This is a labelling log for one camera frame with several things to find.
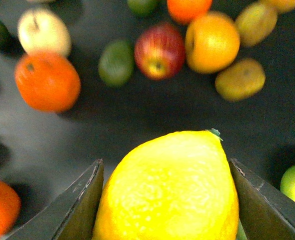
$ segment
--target red apple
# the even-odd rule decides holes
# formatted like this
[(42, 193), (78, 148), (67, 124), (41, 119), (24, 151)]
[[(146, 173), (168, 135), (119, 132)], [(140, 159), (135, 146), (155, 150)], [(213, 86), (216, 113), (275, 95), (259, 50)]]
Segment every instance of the red apple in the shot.
[(137, 39), (134, 59), (138, 69), (149, 79), (169, 79), (181, 70), (185, 62), (184, 39), (171, 23), (159, 23)]

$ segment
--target yellow lemon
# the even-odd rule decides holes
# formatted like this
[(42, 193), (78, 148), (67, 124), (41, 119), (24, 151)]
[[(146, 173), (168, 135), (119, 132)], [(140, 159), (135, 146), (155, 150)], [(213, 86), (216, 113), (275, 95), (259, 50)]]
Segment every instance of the yellow lemon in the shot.
[(220, 137), (179, 131), (137, 146), (118, 164), (103, 188), (92, 240), (235, 240), (238, 223)]

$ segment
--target kiwi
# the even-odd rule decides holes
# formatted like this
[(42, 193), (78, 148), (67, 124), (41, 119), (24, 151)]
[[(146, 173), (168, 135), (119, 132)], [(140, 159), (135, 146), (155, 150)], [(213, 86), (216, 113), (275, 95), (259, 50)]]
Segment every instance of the kiwi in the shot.
[(274, 30), (278, 12), (270, 4), (256, 1), (244, 8), (235, 20), (241, 46), (253, 47)]
[(253, 58), (243, 58), (218, 73), (215, 89), (228, 102), (238, 102), (258, 93), (265, 80), (262, 65)]

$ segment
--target lemon stem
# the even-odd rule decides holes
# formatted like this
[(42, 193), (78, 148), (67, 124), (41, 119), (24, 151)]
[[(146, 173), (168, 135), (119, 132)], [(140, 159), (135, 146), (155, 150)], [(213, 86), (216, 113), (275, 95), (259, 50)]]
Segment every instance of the lemon stem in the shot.
[(207, 131), (209, 131), (209, 132), (211, 132), (211, 133), (213, 133), (215, 136), (217, 136), (221, 141), (223, 141), (223, 139), (222, 138), (220, 138), (220, 132), (219, 132), (219, 130), (216, 130), (216, 129), (214, 129), (214, 128), (211, 128), (211, 129), (207, 129)]

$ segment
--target orange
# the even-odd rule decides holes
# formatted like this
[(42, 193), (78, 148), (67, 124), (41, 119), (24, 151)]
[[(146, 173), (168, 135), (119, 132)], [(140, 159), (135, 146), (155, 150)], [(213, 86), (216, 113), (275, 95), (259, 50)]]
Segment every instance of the orange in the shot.
[(295, 0), (261, 0), (261, 2), (271, 4), (280, 14), (287, 13), (295, 9)]
[(211, 7), (212, 0), (167, 0), (170, 16), (179, 24), (189, 24), (193, 19), (204, 15)]
[(239, 32), (225, 13), (209, 11), (187, 27), (186, 60), (195, 72), (210, 74), (222, 70), (234, 61), (239, 48)]
[(81, 92), (77, 71), (65, 57), (55, 52), (25, 54), (17, 63), (14, 75), (22, 98), (35, 110), (67, 111)]
[(20, 210), (20, 197), (13, 188), (0, 180), (0, 236), (13, 227)]

